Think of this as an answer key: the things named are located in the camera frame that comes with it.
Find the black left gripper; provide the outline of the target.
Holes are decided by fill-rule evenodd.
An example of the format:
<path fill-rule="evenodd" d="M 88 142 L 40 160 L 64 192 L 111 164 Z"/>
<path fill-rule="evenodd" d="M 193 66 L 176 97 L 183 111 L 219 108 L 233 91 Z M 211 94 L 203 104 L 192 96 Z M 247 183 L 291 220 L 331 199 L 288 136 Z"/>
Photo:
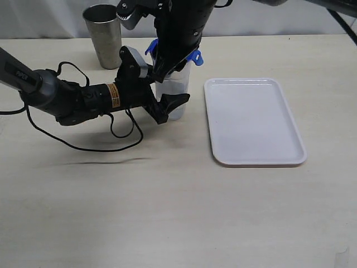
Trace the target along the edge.
<path fill-rule="evenodd" d="M 144 64 L 141 66 L 141 78 L 116 77 L 114 84 L 118 88 L 120 107 L 142 107 L 158 125 L 167 122 L 167 115 L 169 119 L 180 119 L 184 115 L 190 95 L 162 94 L 159 105 L 151 88 L 151 84 L 156 81 L 152 73 L 153 66 Z"/>

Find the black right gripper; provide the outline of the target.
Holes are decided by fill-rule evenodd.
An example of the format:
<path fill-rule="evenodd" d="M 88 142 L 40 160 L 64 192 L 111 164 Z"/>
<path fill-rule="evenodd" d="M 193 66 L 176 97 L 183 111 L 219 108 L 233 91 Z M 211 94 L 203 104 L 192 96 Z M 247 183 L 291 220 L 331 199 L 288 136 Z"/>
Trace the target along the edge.
<path fill-rule="evenodd" d="M 158 47 L 152 54 L 152 80 L 162 83 L 199 46 L 216 1 L 166 1 L 155 19 Z"/>

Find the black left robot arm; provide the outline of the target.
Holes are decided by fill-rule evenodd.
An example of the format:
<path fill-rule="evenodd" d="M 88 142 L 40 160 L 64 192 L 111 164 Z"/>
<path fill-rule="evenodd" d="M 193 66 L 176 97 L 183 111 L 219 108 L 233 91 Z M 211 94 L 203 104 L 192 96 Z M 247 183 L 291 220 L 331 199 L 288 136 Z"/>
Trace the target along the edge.
<path fill-rule="evenodd" d="M 151 89 L 152 65 L 129 46 L 119 51 L 122 64 L 115 81 L 107 84 L 80 86 L 59 79 L 61 69 L 31 70 L 6 50 L 1 50 L 1 83 L 19 91 L 28 106 L 55 117 L 62 126 L 74 126 L 98 116 L 142 107 L 158 123 L 188 102 L 190 95 L 163 94 L 156 100 Z"/>

